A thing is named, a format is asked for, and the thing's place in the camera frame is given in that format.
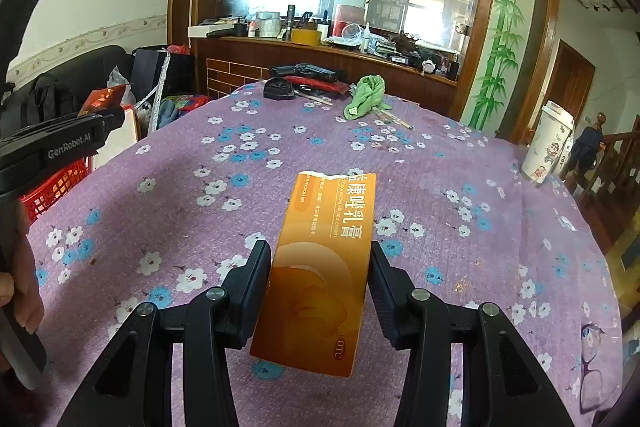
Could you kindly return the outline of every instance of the blue flower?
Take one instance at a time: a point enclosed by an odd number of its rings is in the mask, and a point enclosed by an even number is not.
[[[231,184],[234,187],[246,187],[249,183],[249,174],[234,174],[231,178]]]
[[[489,232],[489,230],[491,230],[491,221],[486,217],[480,217],[478,219],[478,228],[484,232]]]
[[[149,292],[149,297],[147,299],[150,302],[153,302],[158,308],[167,308],[170,306],[172,302],[174,302],[174,298],[171,296],[171,290],[166,286],[156,286]]]
[[[402,253],[402,250],[404,250],[402,243],[395,240],[383,241],[380,246],[382,247],[382,251],[389,257],[398,257]]]
[[[49,272],[47,272],[44,268],[38,268],[36,270],[36,277],[38,278],[38,286],[42,288],[47,283]]]
[[[440,272],[440,268],[437,266],[430,266],[424,271],[425,277],[427,277],[427,282],[430,282],[434,285],[442,284],[444,280],[442,278],[442,273]]]
[[[78,260],[78,252],[76,250],[67,250],[62,257],[62,264],[69,266]]]
[[[80,261],[86,261],[89,259],[95,250],[95,241],[90,237],[83,239],[78,246],[78,259]]]
[[[284,367],[279,363],[256,360],[251,366],[251,372],[259,380],[278,380],[284,373]]]
[[[88,225],[95,225],[98,221],[100,221],[100,210],[92,210],[88,216],[86,216],[86,223]]]

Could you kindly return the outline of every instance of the white flower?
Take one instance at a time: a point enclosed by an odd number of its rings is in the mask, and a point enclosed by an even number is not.
[[[216,270],[216,273],[220,274],[220,282],[223,282],[227,274],[235,267],[244,266],[245,264],[246,259],[239,254],[236,254],[231,259],[225,259]]]
[[[139,264],[140,266],[136,268],[136,273],[151,275],[153,272],[157,272],[162,264],[160,252],[147,252],[145,256],[140,259]]]
[[[241,200],[226,200],[222,205],[222,210],[225,212],[231,212],[232,210],[238,210],[242,206]]]
[[[454,389],[449,396],[449,414],[462,419],[462,389]]]
[[[155,186],[155,178],[145,178],[145,180],[138,186],[138,192],[151,192]]]
[[[63,269],[60,275],[58,275],[58,284],[64,284],[69,280],[69,277],[71,277],[71,270],[68,268]]]
[[[389,214],[391,215],[391,219],[398,223],[402,223],[404,221],[404,214],[397,208],[394,208]]]
[[[47,237],[47,246],[49,248],[55,247],[55,245],[57,245],[60,242],[60,239],[62,239],[62,230],[60,229],[53,229],[51,230],[51,232],[49,232],[49,236]]]
[[[517,326],[520,324],[525,317],[525,310],[522,304],[514,304],[513,308],[511,308],[511,320],[513,321],[513,325]]]
[[[560,216],[558,217],[558,221],[560,221],[560,224],[566,229],[569,229],[572,232],[575,232],[575,227],[571,224],[571,221],[569,221],[566,217]]]
[[[571,394],[574,395],[574,398],[578,398],[580,394],[580,377],[576,377],[574,383],[571,384]]]
[[[540,304],[540,307],[538,308],[538,317],[540,317],[541,319],[544,319],[548,317],[550,311],[551,311],[551,304],[549,304],[548,302],[543,302],[542,304]]]
[[[390,235],[394,235],[398,229],[396,228],[396,224],[393,220],[388,217],[383,217],[376,223],[376,231],[378,235],[385,235],[389,237]]]
[[[207,274],[204,273],[202,268],[188,268],[175,279],[175,282],[177,282],[175,290],[183,293],[191,293],[194,290],[199,290],[202,288],[202,284],[206,278]]]
[[[522,282],[522,288],[520,288],[520,297],[523,299],[530,299],[536,294],[536,285],[529,279]]]
[[[218,180],[217,182],[210,182],[204,189],[205,193],[209,196],[215,196],[216,194],[220,194],[220,192],[224,192],[226,190],[226,182],[222,180]]]
[[[252,151],[254,149],[258,149],[258,142],[244,142],[240,146],[240,149],[242,149],[243,151]]]
[[[466,208],[466,206],[461,206],[458,209],[458,213],[460,214],[460,217],[462,217],[462,221],[466,221],[467,223],[471,221],[471,217],[472,217],[471,210]]]
[[[196,200],[198,206],[211,206],[216,202],[216,198],[213,196],[201,196]]]
[[[60,261],[65,255],[65,247],[56,247],[56,249],[51,254],[51,258],[54,262]]]
[[[65,243],[68,245],[76,244],[78,241],[80,241],[83,233],[84,232],[82,231],[82,227],[72,227],[66,234]]]
[[[453,190],[447,190],[447,200],[451,201],[451,203],[458,203],[460,198],[458,197],[458,193]]]
[[[111,340],[113,337],[115,337],[115,335],[116,335],[116,333],[118,333],[119,329],[120,329],[120,324],[109,326],[109,329],[107,330],[107,336],[109,337],[109,340]]]
[[[257,241],[264,241],[266,237],[262,232],[254,232],[244,238],[244,247],[247,250],[253,250]]]
[[[205,176],[209,176],[210,174],[211,171],[204,167],[202,169],[198,169],[197,171],[193,171],[193,175],[196,176],[196,178],[204,178]]]
[[[412,223],[409,227],[409,232],[414,234],[414,237],[422,237],[424,235],[424,227],[418,223]]]
[[[540,353],[536,358],[546,373],[551,368],[551,355],[548,353]]]
[[[116,308],[116,318],[118,322],[121,324],[127,320],[130,314],[132,314],[133,310],[140,304],[140,301],[135,297],[127,299],[126,301],[122,301],[120,305]]]

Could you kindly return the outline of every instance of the floral tablecloth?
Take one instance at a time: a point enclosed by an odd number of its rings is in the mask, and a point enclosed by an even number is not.
[[[87,370],[142,301],[190,301],[274,248],[295,177],[376,172],[376,222],[391,263],[443,300],[496,302],[516,325],[576,425],[610,405],[622,375],[620,316],[606,263],[564,187],[518,172],[523,151],[387,97],[413,130],[346,121],[303,98],[245,86],[151,135],[100,168],[31,227],[52,360],[38,392],[53,426]],[[590,350],[595,357],[585,357]],[[354,375],[332,378],[227,351],[240,425],[392,425],[408,354],[384,339],[367,294]],[[600,379],[593,383],[585,370]],[[174,420],[183,425],[181,363]],[[449,424],[462,411],[454,352]]]

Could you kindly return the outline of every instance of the metal screw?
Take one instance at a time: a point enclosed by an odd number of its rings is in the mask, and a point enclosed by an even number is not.
[[[428,301],[431,294],[423,288],[416,288],[411,292],[411,296],[417,301]]]
[[[141,317],[146,317],[154,312],[154,306],[150,302],[143,302],[136,308],[136,313]]]
[[[490,317],[495,317],[495,315],[500,313],[500,308],[498,308],[498,306],[492,302],[485,302],[482,305],[482,311]]]
[[[226,295],[226,290],[220,286],[213,286],[207,290],[207,299],[212,301],[219,301]]]

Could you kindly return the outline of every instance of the plastic basket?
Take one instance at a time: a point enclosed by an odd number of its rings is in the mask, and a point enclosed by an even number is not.
[[[64,196],[72,187],[78,185],[89,174],[84,158],[76,160],[66,168],[56,172],[40,187],[22,197],[27,207],[29,221],[33,223],[40,214]]]

